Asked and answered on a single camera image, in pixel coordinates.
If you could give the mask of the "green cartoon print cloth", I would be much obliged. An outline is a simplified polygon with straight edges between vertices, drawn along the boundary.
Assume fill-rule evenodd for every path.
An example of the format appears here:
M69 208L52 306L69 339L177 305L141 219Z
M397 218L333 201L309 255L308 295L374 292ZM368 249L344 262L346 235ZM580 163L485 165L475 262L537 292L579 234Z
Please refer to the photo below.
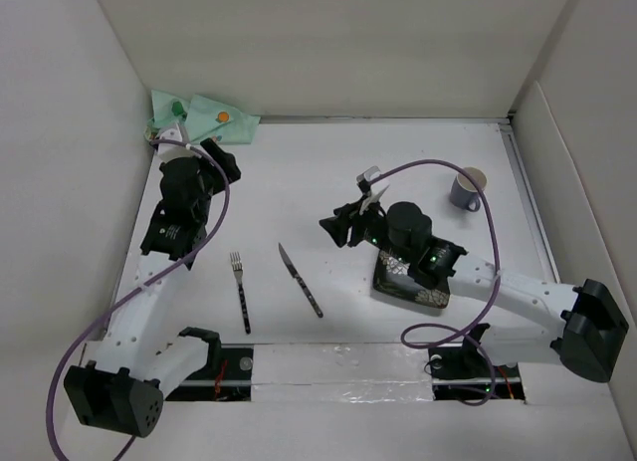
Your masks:
M152 118L144 131L146 140L152 140L162 129L179 122L192 143L215 137L222 144L250 144L261 120L199 95L188 101L158 90L150 94Z

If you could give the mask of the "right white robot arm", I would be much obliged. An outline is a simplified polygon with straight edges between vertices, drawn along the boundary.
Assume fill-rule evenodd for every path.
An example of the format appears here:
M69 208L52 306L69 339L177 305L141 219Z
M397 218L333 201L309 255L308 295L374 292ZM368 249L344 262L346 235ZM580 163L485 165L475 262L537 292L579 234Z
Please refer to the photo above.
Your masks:
M359 200L319 225L339 248L361 242L378 248L372 286L391 305L431 314L446 309L451 298L464 298L527 321L511 328L481 318L461 347L440 347L441 378L475 378L494 365L538 362L561 364L593 382L611 379L629 325L604 284L588 279L572 286L498 270L434 236L431 219L412 202L384 210Z

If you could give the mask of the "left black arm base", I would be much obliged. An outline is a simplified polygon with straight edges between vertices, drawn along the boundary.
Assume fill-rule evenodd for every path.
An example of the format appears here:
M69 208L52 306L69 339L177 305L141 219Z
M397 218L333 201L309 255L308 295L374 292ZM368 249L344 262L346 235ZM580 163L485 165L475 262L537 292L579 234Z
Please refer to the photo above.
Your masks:
M217 361L188 376L167 401L243 402L252 398L254 347L222 346Z

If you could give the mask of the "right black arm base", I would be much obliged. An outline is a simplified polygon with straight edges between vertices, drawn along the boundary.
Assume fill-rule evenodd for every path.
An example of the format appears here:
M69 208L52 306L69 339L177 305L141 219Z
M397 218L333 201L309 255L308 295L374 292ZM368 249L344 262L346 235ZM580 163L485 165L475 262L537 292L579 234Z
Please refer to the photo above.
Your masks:
M519 367L495 365L491 385L485 359L466 339L460 345L431 349L424 370L431 375L435 401L475 403L488 393L494 400L526 400Z

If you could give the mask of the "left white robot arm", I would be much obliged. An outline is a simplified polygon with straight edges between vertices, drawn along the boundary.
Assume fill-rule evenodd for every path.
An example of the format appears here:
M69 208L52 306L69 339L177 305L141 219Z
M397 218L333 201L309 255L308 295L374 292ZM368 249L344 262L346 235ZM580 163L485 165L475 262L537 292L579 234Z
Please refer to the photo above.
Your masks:
M140 244L135 287L107 315L94 357L64 378L81 424L139 438L152 432L164 400L188 376L207 378L221 368L217 333L187 327L167 341L162 331L196 254L214 234L206 228L213 196L228 194L241 177L235 156L211 138L155 145L186 152L159 165L161 198Z

